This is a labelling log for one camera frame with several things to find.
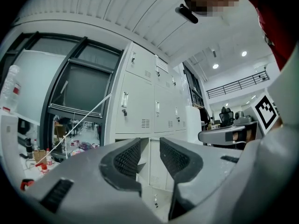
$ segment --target white locker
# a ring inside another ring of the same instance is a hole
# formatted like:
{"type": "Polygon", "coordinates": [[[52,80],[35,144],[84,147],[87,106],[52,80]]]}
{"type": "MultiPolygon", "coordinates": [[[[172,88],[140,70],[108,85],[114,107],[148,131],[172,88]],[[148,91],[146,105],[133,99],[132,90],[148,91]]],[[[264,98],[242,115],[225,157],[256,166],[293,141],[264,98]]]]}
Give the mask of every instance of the white locker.
{"type": "Polygon", "coordinates": [[[173,87],[172,76],[166,71],[164,71],[163,69],[157,67],[156,65],[155,65],[154,82],[155,84],[164,87],[168,90],[171,90],[173,87]]]}
{"type": "Polygon", "coordinates": [[[175,130],[174,95],[155,85],[155,133],[175,130]]]}
{"type": "Polygon", "coordinates": [[[169,74],[171,75],[171,87],[175,93],[183,95],[183,82],[182,77],[175,70],[169,69],[169,74]]]}
{"type": "Polygon", "coordinates": [[[175,94],[175,130],[185,130],[186,129],[186,110],[183,97],[180,94],[175,94]]]}
{"type": "Polygon", "coordinates": [[[155,72],[153,57],[154,55],[152,53],[134,44],[126,70],[146,80],[152,81],[155,72]]]}
{"type": "Polygon", "coordinates": [[[153,101],[154,86],[126,72],[118,107],[116,133],[153,132],[153,101]]]}

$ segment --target locker vent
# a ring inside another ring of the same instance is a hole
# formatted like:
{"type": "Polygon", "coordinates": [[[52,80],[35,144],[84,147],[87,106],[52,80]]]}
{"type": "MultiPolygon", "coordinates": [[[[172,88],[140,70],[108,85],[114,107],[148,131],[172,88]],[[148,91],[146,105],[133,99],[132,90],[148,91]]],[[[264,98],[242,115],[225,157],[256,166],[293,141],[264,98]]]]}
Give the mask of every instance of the locker vent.
{"type": "Polygon", "coordinates": [[[150,72],[148,72],[147,70],[145,71],[144,75],[145,75],[146,77],[148,77],[148,78],[150,78],[150,77],[151,77],[151,73],[150,73],[150,72]]]}
{"type": "Polygon", "coordinates": [[[141,128],[150,128],[150,120],[142,119],[141,120],[141,128]]]}

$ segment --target desk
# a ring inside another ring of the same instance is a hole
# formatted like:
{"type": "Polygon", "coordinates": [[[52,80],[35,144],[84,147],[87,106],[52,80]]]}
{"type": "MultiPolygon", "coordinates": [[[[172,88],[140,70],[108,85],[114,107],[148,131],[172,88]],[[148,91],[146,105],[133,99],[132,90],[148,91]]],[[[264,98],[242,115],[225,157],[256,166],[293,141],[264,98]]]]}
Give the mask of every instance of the desk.
{"type": "MultiPolygon", "coordinates": [[[[21,144],[19,144],[19,153],[27,155],[26,148],[24,146],[22,146],[21,144]]],[[[40,169],[41,169],[40,167],[39,168],[38,167],[32,167],[31,169],[27,169],[26,164],[27,164],[28,167],[30,167],[31,164],[36,163],[34,160],[27,161],[27,163],[26,163],[27,159],[24,159],[24,158],[20,157],[20,160],[21,160],[21,164],[23,166],[26,178],[33,179],[33,180],[36,181],[36,180],[40,179],[41,177],[43,177],[43,174],[40,171],[40,169]]],[[[51,166],[47,166],[47,167],[48,167],[49,171],[51,171],[52,169],[54,169],[58,165],[59,165],[59,163],[55,162],[51,166]]]]}

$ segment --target plastic bottle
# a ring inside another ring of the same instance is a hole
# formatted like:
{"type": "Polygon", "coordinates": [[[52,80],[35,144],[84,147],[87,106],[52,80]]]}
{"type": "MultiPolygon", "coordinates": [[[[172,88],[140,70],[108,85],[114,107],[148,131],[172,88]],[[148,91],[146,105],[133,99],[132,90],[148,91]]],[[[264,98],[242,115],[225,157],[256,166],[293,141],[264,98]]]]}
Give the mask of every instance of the plastic bottle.
{"type": "Polygon", "coordinates": [[[38,150],[38,145],[37,145],[36,139],[34,139],[34,142],[33,142],[33,149],[38,150]]]}
{"type": "Polygon", "coordinates": [[[8,112],[15,112],[18,105],[18,97],[21,89],[19,81],[20,67],[12,65],[9,68],[0,95],[0,108],[8,112]]]}
{"type": "Polygon", "coordinates": [[[44,164],[44,163],[42,163],[41,164],[41,167],[42,167],[42,173],[43,174],[46,174],[46,173],[48,173],[48,168],[47,168],[47,164],[44,164]]]}
{"type": "MultiPolygon", "coordinates": [[[[46,155],[47,155],[49,152],[50,152],[50,149],[47,148],[46,155]]],[[[51,166],[51,165],[52,165],[52,157],[51,157],[51,155],[48,155],[48,156],[46,157],[46,160],[47,160],[47,165],[51,166]]]]}

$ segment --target office chair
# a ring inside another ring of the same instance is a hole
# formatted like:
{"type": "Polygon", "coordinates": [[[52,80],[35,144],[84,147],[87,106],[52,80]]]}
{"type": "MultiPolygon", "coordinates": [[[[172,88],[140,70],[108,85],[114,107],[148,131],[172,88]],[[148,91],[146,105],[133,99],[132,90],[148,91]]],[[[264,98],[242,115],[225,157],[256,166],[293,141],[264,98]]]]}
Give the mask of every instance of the office chair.
{"type": "Polygon", "coordinates": [[[219,114],[221,119],[221,127],[228,127],[234,123],[234,112],[230,108],[223,107],[221,113],[219,114]]]}

